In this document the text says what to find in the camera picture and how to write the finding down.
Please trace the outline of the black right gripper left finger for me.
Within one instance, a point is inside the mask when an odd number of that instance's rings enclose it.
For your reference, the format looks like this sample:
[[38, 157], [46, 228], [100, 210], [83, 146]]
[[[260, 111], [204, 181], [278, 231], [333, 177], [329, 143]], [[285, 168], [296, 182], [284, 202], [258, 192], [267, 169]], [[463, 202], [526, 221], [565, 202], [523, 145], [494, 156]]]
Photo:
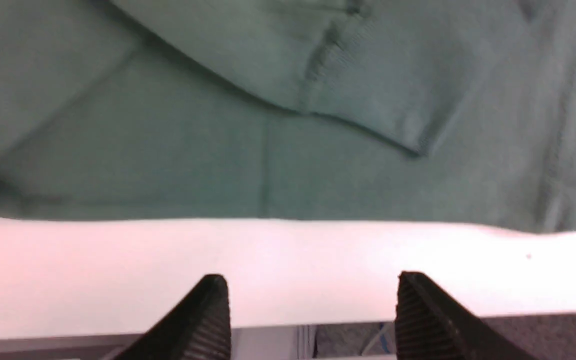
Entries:
[[117, 360], [230, 360], [233, 331], [226, 278], [205, 275]]

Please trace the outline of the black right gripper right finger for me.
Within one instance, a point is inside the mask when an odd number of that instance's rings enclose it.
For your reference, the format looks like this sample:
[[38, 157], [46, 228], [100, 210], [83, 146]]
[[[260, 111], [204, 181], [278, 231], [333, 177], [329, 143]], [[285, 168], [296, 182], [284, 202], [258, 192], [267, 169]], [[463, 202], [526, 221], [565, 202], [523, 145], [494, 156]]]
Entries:
[[398, 276], [398, 360], [534, 360], [422, 272]]

